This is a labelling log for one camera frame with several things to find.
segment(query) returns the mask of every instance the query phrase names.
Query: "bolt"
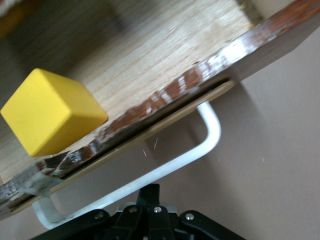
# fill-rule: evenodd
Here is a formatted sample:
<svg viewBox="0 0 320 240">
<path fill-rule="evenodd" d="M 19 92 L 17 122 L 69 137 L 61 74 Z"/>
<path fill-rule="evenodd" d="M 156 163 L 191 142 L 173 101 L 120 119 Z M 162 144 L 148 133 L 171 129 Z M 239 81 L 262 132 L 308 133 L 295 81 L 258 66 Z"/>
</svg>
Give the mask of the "bolt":
<svg viewBox="0 0 320 240">
<path fill-rule="evenodd" d="M 161 212 L 162 212 L 162 209 L 161 209 L 161 207 L 156 206 L 156 207 L 153 209 L 153 211 L 157 214 L 157 213 L 161 213 Z"/>
<path fill-rule="evenodd" d="M 137 211 L 137 209 L 135 207 L 132 207 L 132 208 L 129 209 L 130 213 L 135 213 L 136 211 Z"/>
<path fill-rule="evenodd" d="M 193 219 L 195 219 L 195 216 L 194 216 L 192 213 L 187 213 L 187 214 L 185 215 L 185 218 L 186 218 L 187 220 L 193 220 Z"/>
<path fill-rule="evenodd" d="M 94 216 L 94 219 L 102 219 L 105 216 L 105 214 L 101 211 L 97 215 Z"/>
</svg>

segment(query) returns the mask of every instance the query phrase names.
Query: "screw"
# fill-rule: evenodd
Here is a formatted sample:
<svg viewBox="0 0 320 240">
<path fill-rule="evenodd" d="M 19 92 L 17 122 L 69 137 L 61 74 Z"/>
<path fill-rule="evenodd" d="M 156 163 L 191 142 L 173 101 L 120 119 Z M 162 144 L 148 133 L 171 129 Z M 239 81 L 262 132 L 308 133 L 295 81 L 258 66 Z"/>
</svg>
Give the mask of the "screw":
<svg viewBox="0 0 320 240">
<path fill-rule="evenodd" d="M 102 219 L 105 216 L 105 214 L 101 211 L 97 215 L 94 216 L 94 219 Z"/>
<path fill-rule="evenodd" d="M 137 211 L 137 209 L 135 207 L 132 207 L 132 208 L 129 209 L 130 213 L 135 213 L 136 211 Z"/>
<path fill-rule="evenodd" d="M 192 213 L 187 213 L 187 214 L 185 215 L 185 218 L 186 218 L 187 220 L 193 220 L 193 219 L 195 219 L 195 216 L 194 216 Z"/>
<path fill-rule="evenodd" d="M 156 206 L 156 207 L 153 209 L 153 211 L 157 214 L 157 213 L 161 213 L 161 212 L 162 212 L 162 209 L 161 209 L 161 207 Z"/>
</svg>

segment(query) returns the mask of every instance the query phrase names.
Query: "worn wooden edge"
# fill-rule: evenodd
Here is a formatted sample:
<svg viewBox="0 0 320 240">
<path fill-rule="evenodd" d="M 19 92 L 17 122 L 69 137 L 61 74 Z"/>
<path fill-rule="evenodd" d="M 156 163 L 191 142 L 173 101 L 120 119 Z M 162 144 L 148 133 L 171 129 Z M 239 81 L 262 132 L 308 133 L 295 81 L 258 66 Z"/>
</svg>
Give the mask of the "worn wooden edge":
<svg viewBox="0 0 320 240">
<path fill-rule="evenodd" d="M 227 75 L 241 81 L 292 51 L 320 25 L 319 12 L 319 0 L 296 0 L 187 70 L 167 87 L 156 91 L 141 105 L 129 109 L 111 125 L 101 128 L 89 145 L 41 160 L 36 164 L 38 170 L 44 175 L 67 179 L 163 117 L 220 85 L 221 82 L 217 81 L 219 76 Z M 15 179 L 28 181 L 19 177 L 15 176 Z M 11 210 L 30 198 L 32 196 L 19 193 L 14 180 L 0 187 L 0 205 L 9 206 Z"/>
<path fill-rule="evenodd" d="M 102 156 L 101 158 L 99 158 L 97 161 L 93 162 L 92 164 L 90 164 L 86 168 L 73 174 L 71 177 L 67 178 L 63 183 L 53 187 L 50 192 L 53 194 L 53 193 L 57 192 L 58 190 L 64 188 L 65 186 L 77 181 L 78 179 L 80 179 L 81 177 L 86 175 L 87 173 L 93 171 L 94 169 L 98 168 L 99 166 L 105 164 L 106 162 L 116 158 L 121 153 L 124 153 L 127 150 L 133 148 L 134 146 L 142 143 L 147 138 L 153 136 L 154 134 L 160 132 L 161 130 L 165 129 L 166 127 L 170 126 L 171 124 L 177 122 L 178 120 L 180 120 L 180 119 L 184 118 L 185 116 L 187 116 L 188 114 L 192 113 L 197 108 L 197 106 L 200 105 L 201 103 L 204 103 L 205 101 L 210 102 L 210 101 L 218 98 L 219 96 L 221 96 L 222 94 L 224 94 L 228 90 L 230 90 L 234 85 L 235 85 L 235 82 L 232 80 L 229 80 L 229 81 L 221 84 L 220 86 L 213 89 L 212 91 L 206 93 L 205 95 L 199 97 L 198 99 L 196 99 L 195 101 L 186 105 L 185 107 L 183 107 L 183 108 L 179 109 L 178 111 L 174 112 L 173 114 L 169 115 L 165 119 L 159 121 L 157 124 L 144 130 L 143 132 L 141 132 L 139 135 L 135 136 L 134 138 L 127 140 L 122 145 L 113 149 L 112 151 L 110 151 L 106 155 Z M 25 202 L 23 205 L 14 209 L 11 212 L 11 214 L 14 215 L 14 214 L 21 212 L 22 210 L 31 206 L 32 203 L 36 202 L 40 198 L 41 198 L 41 196 L 33 197 L 32 199 Z"/>
</svg>

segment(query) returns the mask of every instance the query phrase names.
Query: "metal handle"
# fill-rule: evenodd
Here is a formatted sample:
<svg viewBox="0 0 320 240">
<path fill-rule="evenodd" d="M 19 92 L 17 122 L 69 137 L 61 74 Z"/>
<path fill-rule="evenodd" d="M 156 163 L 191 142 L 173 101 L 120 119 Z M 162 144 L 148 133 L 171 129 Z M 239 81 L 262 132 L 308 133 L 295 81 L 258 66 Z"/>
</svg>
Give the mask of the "metal handle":
<svg viewBox="0 0 320 240">
<path fill-rule="evenodd" d="M 32 204 L 40 222 L 47 229 L 53 229 L 92 210 L 103 209 L 209 153 L 220 140 L 221 126 L 209 102 L 200 104 L 197 110 L 207 128 L 207 137 L 201 144 L 70 215 L 58 213 L 50 197 L 42 198 Z"/>
</svg>

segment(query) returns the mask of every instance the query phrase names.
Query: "yellow block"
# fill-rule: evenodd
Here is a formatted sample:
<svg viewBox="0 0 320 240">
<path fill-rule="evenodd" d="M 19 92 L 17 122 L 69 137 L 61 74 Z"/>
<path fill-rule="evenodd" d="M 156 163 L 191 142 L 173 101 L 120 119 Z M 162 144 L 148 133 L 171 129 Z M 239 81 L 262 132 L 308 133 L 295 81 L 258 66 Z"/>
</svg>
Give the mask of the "yellow block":
<svg viewBox="0 0 320 240">
<path fill-rule="evenodd" d="M 32 157 L 57 154 L 108 119 L 81 83 L 39 68 L 0 112 Z"/>
</svg>

